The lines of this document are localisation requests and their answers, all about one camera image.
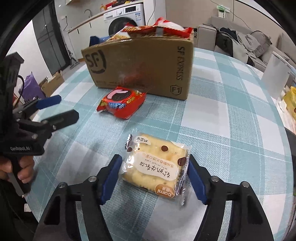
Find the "human hand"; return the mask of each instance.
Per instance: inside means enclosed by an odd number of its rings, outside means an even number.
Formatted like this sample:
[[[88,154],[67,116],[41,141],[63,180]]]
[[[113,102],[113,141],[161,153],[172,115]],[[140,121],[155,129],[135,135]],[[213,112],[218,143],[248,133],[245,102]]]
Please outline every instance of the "human hand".
[[[22,168],[22,170],[19,171],[17,176],[23,183],[28,183],[32,180],[34,164],[35,162],[32,156],[23,156],[19,160],[19,165]],[[8,180],[7,173],[10,172],[12,172],[11,161],[3,156],[0,156],[0,179]]]

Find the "small cardboard box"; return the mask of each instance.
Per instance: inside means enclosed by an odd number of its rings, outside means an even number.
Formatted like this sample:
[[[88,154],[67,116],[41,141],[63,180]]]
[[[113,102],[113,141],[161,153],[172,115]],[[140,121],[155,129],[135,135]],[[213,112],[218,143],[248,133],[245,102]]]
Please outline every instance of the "small cardboard box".
[[[193,61],[190,40],[142,37],[105,42],[81,52],[100,88],[120,85],[143,91],[149,86],[150,94],[187,99]]]
[[[64,83],[63,76],[61,73],[56,72],[52,76],[52,80],[48,82],[47,78],[45,78],[41,83],[39,83],[39,86],[41,87],[42,91],[45,93],[46,97],[50,97],[55,90]]]

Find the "screw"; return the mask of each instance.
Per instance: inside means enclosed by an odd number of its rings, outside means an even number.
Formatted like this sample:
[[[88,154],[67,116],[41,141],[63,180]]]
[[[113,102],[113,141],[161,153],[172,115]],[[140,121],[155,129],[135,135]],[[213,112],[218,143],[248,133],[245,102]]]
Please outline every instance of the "screw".
[[[246,182],[246,181],[243,181],[242,186],[245,187],[245,188],[248,188],[250,186],[250,184],[248,182]]]
[[[218,182],[220,180],[220,178],[218,178],[217,176],[211,176],[211,180],[213,182]]]
[[[61,182],[57,185],[59,188],[64,188],[66,186],[65,182]]]
[[[33,140],[36,140],[37,138],[38,138],[38,135],[37,134],[32,135],[32,139]]]
[[[89,182],[94,182],[96,180],[96,176],[91,176],[91,177],[89,177]]]

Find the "cake label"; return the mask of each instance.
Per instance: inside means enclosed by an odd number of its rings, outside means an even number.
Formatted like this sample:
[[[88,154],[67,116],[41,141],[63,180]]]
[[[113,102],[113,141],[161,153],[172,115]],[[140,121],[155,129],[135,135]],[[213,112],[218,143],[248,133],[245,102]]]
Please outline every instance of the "cake label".
[[[175,190],[172,189],[170,186],[165,185],[165,184],[158,184],[155,187],[155,193],[157,195],[163,196],[163,197],[168,197],[172,198],[175,196]]]
[[[135,143],[146,143],[148,145],[151,145],[149,139],[145,136],[136,136],[134,142]]]
[[[132,162],[139,172],[167,181],[174,181],[179,175],[177,164],[147,152],[137,151],[131,158],[131,164]]]

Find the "faucet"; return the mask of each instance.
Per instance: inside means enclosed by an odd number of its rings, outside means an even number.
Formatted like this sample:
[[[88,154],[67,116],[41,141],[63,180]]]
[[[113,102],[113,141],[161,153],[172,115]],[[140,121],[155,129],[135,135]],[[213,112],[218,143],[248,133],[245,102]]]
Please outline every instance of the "faucet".
[[[85,9],[84,13],[85,13],[87,10],[88,10],[89,13],[91,14],[91,15],[89,16],[89,18],[92,17],[92,13],[91,13],[91,10],[90,10],[90,9]]]

